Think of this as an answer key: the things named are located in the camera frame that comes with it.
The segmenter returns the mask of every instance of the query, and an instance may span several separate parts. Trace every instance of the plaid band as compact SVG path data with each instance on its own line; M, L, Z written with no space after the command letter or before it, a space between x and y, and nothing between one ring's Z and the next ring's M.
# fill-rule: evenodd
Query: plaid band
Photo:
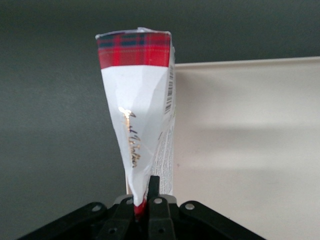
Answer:
M101 69L111 66L168 67L171 36L168 33L117 33L97 40Z

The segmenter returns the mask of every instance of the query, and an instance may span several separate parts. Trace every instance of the white paper wrapper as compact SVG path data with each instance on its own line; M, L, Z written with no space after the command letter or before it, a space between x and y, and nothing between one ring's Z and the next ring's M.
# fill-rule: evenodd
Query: white paper wrapper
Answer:
M137 33L143 31L161 33L145 28L136 30ZM151 174L160 176L161 194L173 193L176 83L172 44L167 54L168 66L117 65L101 69L110 116L135 206L144 202Z

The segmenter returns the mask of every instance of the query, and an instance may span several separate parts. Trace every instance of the black plastic mount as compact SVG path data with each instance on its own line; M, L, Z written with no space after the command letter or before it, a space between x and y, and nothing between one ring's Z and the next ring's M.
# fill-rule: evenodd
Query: black plastic mount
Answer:
M159 182L151 176L148 208L139 222L132 195L124 195L109 209L90 203L19 240L264 240L200 202L178 207L173 196L159 195Z

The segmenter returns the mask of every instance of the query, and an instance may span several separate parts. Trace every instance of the cone-shaped package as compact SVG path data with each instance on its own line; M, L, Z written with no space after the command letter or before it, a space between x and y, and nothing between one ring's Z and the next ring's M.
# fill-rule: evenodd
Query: cone-shaped package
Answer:
M133 194L143 212L151 174L160 193L173 190L176 83L172 37L147 28L96 36L104 90Z

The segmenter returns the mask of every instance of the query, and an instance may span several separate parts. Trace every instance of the barcode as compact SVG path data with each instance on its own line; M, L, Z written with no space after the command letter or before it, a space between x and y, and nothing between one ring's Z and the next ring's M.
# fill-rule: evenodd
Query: barcode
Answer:
M168 94L166 96L166 105L165 105L165 110L164 114L167 114L170 112L171 105L172 105L172 93L174 89L174 67L170 66L170 71L169 71L169 84L168 84Z

